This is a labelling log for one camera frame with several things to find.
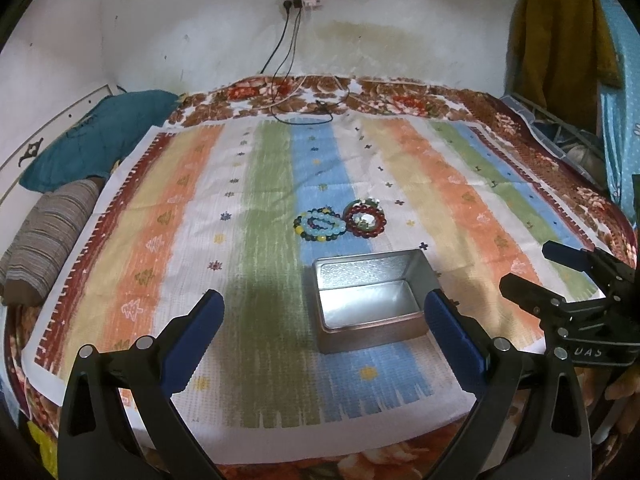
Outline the striped colourful woven cloth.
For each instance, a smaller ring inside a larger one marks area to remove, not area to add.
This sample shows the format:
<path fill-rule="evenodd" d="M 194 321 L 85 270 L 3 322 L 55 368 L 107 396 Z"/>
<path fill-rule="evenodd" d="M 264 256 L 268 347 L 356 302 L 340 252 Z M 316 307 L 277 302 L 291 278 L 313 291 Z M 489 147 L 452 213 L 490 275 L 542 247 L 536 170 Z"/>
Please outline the striped colourful woven cloth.
<path fill-rule="evenodd" d="M 356 203 L 386 218 L 352 234 Z M 61 402 L 77 351 L 125 349 L 159 333 L 204 292 L 224 322 L 181 416 L 217 463 L 357 453 L 463 417 L 472 396 L 431 336 L 318 350 L 311 268 L 320 258 L 419 249 L 446 294 L 520 348 L 536 322 L 504 300 L 507 273 L 588 299 L 594 285 L 547 261 L 548 240 L 619 252 L 608 202 L 500 115 L 495 127 L 348 114 L 231 119 L 149 142 L 107 185 L 25 349 L 29 382 Z"/>

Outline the green jade bangle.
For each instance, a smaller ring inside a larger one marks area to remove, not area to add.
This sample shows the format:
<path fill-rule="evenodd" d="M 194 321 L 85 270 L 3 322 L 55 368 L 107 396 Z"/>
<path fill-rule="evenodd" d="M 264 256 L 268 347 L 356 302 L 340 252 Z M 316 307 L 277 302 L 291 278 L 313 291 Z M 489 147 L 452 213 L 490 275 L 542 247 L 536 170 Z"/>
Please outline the green jade bangle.
<path fill-rule="evenodd" d="M 378 206 L 360 202 L 349 208 L 345 222 L 349 231 L 356 236 L 376 237 L 384 231 L 386 218 Z"/>

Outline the light blue dotted cloth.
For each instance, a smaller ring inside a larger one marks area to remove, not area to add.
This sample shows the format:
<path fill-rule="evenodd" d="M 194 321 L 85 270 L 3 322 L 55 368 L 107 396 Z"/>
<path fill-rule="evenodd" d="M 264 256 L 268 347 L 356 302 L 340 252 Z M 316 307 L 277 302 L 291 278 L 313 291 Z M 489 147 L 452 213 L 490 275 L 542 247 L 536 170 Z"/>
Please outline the light blue dotted cloth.
<path fill-rule="evenodd" d="M 618 0 L 600 0 L 617 56 L 622 86 L 601 87 L 605 167 L 612 200 L 634 220 L 634 184 L 639 173 L 639 32 Z"/>

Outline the silver metal tin box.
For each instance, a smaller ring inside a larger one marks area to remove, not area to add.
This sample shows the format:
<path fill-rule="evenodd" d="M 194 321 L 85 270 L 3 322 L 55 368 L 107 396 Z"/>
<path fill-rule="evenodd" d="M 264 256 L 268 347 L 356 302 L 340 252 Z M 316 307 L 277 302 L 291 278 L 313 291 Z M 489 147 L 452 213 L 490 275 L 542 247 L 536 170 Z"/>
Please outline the silver metal tin box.
<path fill-rule="evenodd" d="M 320 258 L 311 272 L 320 352 L 374 348 L 427 333 L 424 302 L 439 282 L 419 249 Z"/>

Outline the mustard brown hanging garment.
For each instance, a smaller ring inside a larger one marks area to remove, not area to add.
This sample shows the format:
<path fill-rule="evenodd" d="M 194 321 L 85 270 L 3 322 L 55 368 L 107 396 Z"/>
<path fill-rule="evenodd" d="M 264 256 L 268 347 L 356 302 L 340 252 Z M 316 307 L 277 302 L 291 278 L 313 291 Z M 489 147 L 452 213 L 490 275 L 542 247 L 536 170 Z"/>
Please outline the mustard brown hanging garment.
<path fill-rule="evenodd" d="M 599 87 L 622 76 L 600 0 L 520 0 L 512 90 L 569 124 L 597 129 Z"/>

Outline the striped brown bolster pillow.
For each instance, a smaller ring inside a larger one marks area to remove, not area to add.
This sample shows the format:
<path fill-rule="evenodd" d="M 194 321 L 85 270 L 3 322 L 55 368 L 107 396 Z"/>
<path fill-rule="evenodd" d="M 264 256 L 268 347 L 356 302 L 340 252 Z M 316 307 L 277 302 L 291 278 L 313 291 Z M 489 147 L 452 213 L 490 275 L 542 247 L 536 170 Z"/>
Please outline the striped brown bolster pillow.
<path fill-rule="evenodd" d="M 44 303 L 104 183 L 103 178 L 92 176 L 40 197 L 2 255 L 2 304 L 38 307 Z"/>

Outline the teal pillow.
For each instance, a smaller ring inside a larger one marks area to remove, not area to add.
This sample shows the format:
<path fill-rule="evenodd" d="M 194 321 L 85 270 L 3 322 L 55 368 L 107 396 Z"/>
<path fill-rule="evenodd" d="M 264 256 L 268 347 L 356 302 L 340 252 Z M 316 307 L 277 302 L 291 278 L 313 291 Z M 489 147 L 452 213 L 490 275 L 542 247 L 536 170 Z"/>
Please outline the teal pillow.
<path fill-rule="evenodd" d="M 161 126 L 179 97 L 164 90 L 108 96 L 50 144 L 23 172 L 20 185 L 32 192 L 98 177 L 106 179 L 153 126 Z"/>

